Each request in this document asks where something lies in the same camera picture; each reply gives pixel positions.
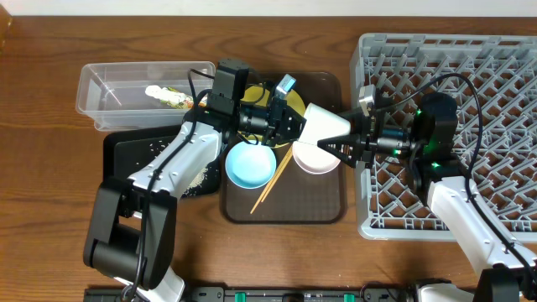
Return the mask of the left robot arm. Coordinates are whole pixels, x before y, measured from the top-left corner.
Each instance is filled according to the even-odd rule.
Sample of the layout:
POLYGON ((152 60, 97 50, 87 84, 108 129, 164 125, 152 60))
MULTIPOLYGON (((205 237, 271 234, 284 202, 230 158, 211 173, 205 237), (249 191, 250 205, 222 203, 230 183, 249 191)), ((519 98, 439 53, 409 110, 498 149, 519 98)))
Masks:
POLYGON ((252 73, 243 61, 220 60, 212 87, 191 92, 193 107, 175 139, 125 180, 108 177, 98 187, 83 262, 123 283, 121 301, 181 299, 184 282, 170 267, 177 203, 230 138, 258 135, 258 144, 274 147, 301 135, 305 118, 286 101, 295 78, 284 75, 264 87, 260 97, 267 104, 261 107, 243 101, 252 73))

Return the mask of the snack wrapper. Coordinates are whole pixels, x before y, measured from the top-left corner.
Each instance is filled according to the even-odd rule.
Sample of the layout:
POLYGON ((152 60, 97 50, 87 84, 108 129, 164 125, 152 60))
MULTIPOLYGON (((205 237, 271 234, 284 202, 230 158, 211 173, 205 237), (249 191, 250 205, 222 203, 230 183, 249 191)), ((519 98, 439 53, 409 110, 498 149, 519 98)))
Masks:
POLYGON ((176 109, 191 109, 194 106, 193 96, 172 87, 147 86, 145 95, 159 100, 161 103, 176 109))

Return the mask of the pink bowl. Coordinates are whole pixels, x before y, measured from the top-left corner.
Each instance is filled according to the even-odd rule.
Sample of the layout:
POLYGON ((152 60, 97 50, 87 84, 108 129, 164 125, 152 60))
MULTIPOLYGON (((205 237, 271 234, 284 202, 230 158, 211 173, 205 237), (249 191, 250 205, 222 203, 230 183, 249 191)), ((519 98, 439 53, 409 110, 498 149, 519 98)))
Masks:
POLYGON ((309 174, 326 174, 335 169, 340 160, 326 151, 302 142, 294 142, 292 154, 295 162, 309 174))

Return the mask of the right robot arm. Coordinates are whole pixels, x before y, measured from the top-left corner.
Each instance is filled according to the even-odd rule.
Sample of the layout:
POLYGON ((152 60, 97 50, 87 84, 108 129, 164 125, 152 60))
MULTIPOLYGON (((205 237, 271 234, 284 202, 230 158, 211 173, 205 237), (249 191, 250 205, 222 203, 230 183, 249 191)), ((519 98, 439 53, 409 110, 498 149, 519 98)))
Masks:
POLYGON ((445 93, 425 95, 410 129, 388 126, 386 101, 369 102, 344 113, 353 123, 347 135, 325 138, 318 147, 343 163, 373 167, 375 156, 397 159, 407 186, 449 229, 478 276, 470 293, 448 280, 426 279, 410 289, 407 301, 517 301, 536 299, 536 255, 498 219, 453 151, 456 100, 445 93))

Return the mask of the light blue bowl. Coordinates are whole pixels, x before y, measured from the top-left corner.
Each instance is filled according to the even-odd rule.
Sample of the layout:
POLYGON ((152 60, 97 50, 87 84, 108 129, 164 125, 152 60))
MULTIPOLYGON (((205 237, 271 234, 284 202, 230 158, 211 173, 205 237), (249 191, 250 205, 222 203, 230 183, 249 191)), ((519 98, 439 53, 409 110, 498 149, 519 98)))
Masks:
POLYGON ((238 143, 228 152, 225 160, 227 178, 243 189, 257 189, 274 176, 277 161, 270 147, 238 143))

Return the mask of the white green cup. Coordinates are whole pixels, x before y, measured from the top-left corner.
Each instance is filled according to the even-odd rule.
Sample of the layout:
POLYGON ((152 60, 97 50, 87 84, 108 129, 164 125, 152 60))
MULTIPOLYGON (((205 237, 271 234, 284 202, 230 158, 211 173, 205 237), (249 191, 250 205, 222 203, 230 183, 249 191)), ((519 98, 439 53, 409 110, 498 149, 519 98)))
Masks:
POLYGON ((304 118, 306 122, 299 137, 302 143, 317 144, 319 140, 346 135, 351 131, 349 121, 314 103, 307 106, 304 118))

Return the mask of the rice food waste pile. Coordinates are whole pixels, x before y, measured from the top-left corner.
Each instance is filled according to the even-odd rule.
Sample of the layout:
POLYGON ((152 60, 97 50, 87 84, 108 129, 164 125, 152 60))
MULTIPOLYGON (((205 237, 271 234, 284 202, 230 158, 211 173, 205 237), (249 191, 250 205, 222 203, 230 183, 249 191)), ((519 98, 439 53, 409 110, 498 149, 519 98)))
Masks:
POLYGON ((180 199, 200 186, 207 165, 214 158, 208 142, 201 140, 187 143, 168 163, 154 183, 152 191, 167 191, 180 199))

